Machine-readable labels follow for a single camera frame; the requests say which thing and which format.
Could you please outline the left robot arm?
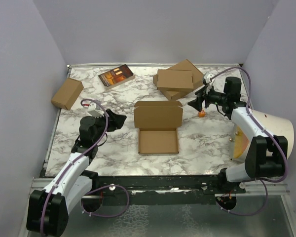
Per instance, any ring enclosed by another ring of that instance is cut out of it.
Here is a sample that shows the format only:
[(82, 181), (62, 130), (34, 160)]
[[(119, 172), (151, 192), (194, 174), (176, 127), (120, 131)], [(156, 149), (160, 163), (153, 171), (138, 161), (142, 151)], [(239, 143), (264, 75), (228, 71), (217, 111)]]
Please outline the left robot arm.
[(98, 143), (107, 133), (121, 129), (126, 118), (107, 109), (101, 116), (80, 120), (79, 136), (67, 163), (47, 186), (30, 195), (27, 230), (44, 237), (63, 234), (74, 206), (85, 194), (93, 195), (99, 189), (98, 174), (86, 171), (97, 154)]

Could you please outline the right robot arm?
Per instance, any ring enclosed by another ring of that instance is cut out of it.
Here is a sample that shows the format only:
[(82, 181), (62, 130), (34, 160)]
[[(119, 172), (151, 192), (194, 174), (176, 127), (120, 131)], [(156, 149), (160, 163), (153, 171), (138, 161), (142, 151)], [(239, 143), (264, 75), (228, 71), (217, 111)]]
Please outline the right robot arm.
[(241, 85), (240, 78), (226, 77), (223, 92), (217, 92), (207, 84), (196, 91), (196, 98), (188, 103), (197, 111), (215, 105), (248, 139), (249, 149), (244, 162), (225, 169), (225, 176), (217, 180), (217, 188), (222, 193), (230, 192), (238, 182), (280, 177), (286, 172), (286, 137), (274, 135), (259, 124), (247, 103), (240, 100)]

